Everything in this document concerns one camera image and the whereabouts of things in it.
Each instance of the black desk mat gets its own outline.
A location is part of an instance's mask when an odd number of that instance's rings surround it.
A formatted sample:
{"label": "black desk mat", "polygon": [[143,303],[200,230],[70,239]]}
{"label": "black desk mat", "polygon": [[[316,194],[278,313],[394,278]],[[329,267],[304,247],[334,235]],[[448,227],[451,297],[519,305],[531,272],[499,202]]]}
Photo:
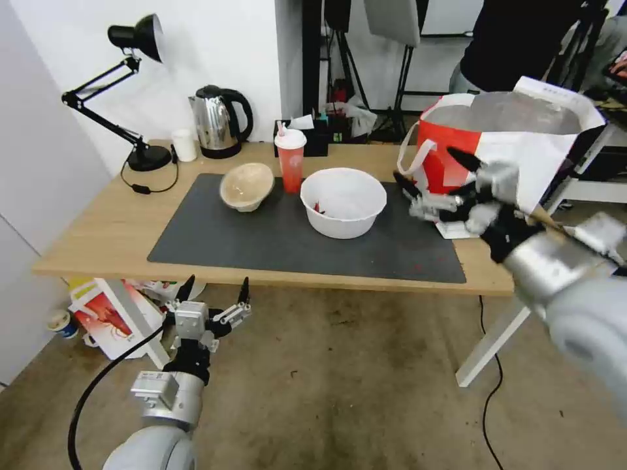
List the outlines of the black desk mat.
{"label": "black desk mat", "polygon": [[222,203],[222,175],[201,174],[148,255],[152,262],[464,283],[451,240],[408,215],[395,183],[374,226],[350,240],[328,238],[307,220],[299,195],[277,178],[261,206],[240,213]]}

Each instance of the black shirt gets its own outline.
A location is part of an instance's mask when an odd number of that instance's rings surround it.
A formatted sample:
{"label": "black shirt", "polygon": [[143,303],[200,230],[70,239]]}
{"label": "black shirt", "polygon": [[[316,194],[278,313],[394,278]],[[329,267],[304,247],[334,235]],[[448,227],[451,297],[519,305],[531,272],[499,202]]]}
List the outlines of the black shirt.
{"label": "black shirt", "polygon": [[485,91],[511,91],[521,76],[542,78],[577,21],[582,0],[484,0],[460,67]]}

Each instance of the lamp shade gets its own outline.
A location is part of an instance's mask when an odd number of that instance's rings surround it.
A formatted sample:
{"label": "lamp shade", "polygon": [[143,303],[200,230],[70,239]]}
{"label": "lamp shade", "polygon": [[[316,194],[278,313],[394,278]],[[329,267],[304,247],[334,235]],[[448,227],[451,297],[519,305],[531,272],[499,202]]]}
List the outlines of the lamp shade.
{"label": "lamp shade", "polygon": [[109,41],[119,48],[139,49],[153,60],[161,62],[157,42],[163,33],[159,17],[150,14],[143,17],[134,27],[110,26],[106,32]]}

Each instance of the black desk lamp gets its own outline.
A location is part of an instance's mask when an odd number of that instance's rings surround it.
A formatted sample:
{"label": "black desk lamp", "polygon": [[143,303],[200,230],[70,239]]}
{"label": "black desk lamp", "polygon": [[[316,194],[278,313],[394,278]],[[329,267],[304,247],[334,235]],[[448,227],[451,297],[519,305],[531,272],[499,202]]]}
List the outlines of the black desk lamp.
{"label": "black desk lamp", "polygon": [[[87,109],[85,103],[90,99],[100,95],[100,93],[126,80],[128,77],[135,75],[139,71],[139,63],[141,59],[133,53],[134,49],[139,49],[157,62],[162,62],[159,55],[157,43],[161,42],[163,33],[161,32],[161,24],[159,18],[155,14],[145,16],[137,22],[134,27],[131,26],[110,26],[107,35],[109,41],[122,49],[126,58],[115,67],[101,73],[97,77],[87,83],[75,88],[72,91],[64,93],[61,97],[63,104],[84,114],[88,118],[96,121],[98,124],[106,127],[109,131],[116,133],[123,139],[133,144],[133,151],[128,156],[127,162],[132,170],[135,171],[152,171],[167,165],[172,156],[167,148],[159,146],[149,146],[144,142],[143,137],[133,131],[124,129],[111,121],[106,120],[94,111]],[[118,79],[107,85],[92,87],[95,82],[105,76],[115,72],[123,67],[128,67],[130,71]]]}

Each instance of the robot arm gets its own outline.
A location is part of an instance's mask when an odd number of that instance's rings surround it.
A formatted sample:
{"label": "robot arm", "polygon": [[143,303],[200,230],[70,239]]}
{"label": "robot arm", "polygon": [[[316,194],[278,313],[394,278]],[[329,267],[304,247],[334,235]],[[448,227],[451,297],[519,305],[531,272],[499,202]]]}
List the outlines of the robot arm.
{"label": "robot arm", "polygon": [[[186,284],[191,288],[193,281]],[[224,311],[180,300],[188,296],[179,292],[178,299],[168,305],[178,335],[176,356],[163,371],[141,371],[131,387],[142,404],[144,427],[109,455],[104,470],[196,468],[191,434],[201,416],[202,391],[209,383],[210,355],[217,351],[219,339],[252,310],[248,278],[237,303]]]}
{"label": "robot arm", "polygon": [[400,174],[410,214],[429,221],[464,221],[490,247],[490,256],[512,275],[515,294],[546,323],[557,348],[593,372],[617,398],[627,417],[627,279],[612,277],[624,262],[616,248],[625,225],[598,213],[574,233],[529,225],[516,207],[514,165],[482,164],[449,148],[476,175],[448,195],[418,191]]}

